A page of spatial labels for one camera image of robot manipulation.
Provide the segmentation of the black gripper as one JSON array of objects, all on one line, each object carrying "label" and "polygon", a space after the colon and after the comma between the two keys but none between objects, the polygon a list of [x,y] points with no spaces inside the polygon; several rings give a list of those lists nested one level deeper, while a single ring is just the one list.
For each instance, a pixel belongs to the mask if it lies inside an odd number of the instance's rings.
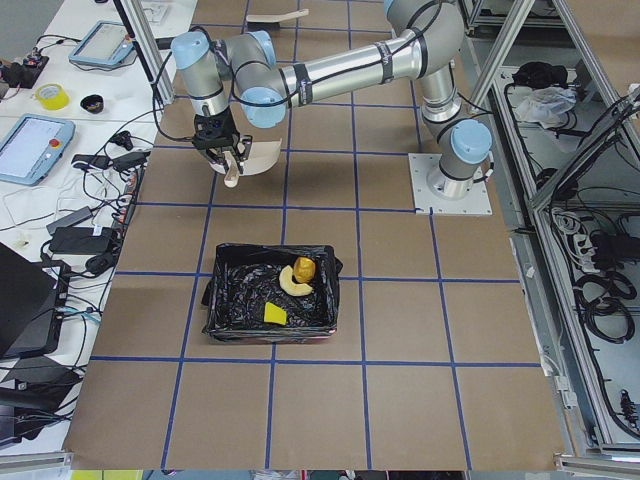
[{"label": "black gripper", "polygon": [[213,116],[196,114],[192,144],[213,168],[223,168],[225,166],[223,153],[231,152],[239,173],[243,174],[245,162],[251,153],[253,136],[240,136],[231,112],[221,112]]}]

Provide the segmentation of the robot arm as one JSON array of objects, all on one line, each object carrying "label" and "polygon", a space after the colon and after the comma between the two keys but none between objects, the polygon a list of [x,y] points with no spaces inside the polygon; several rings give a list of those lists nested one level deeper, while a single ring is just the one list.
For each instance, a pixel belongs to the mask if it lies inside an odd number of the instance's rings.
[{"label": "robot arm", "polygon": [[240,103],[249,123],[278,125],[288,110],[398,79],[421,86],[423,122],[442,155],[427,175],[435,195],[464,198],[492,146],[488,128],[461,112],[450,62],[464,25],[451,1],[387,1],[394,36],[332,56],[279,67],[269,34],[249,32],[212,40],[202,31],[175,37],[171,53],[195,111],[191,143],[233,188],[240,178],[271,169],[280,142],[254,142],[239,133],[224,88]]}]

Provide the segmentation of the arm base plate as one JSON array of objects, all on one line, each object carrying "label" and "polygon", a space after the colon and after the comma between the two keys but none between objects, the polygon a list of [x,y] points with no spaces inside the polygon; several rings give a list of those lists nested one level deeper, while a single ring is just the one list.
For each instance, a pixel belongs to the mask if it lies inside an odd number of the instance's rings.
[{"label": "arm base plate", "polygon": [[410,153],[414,211],[419,215],[491,216],[484,172],[478,166],[467,180],[453,180],[440,169],[441,154]]}]

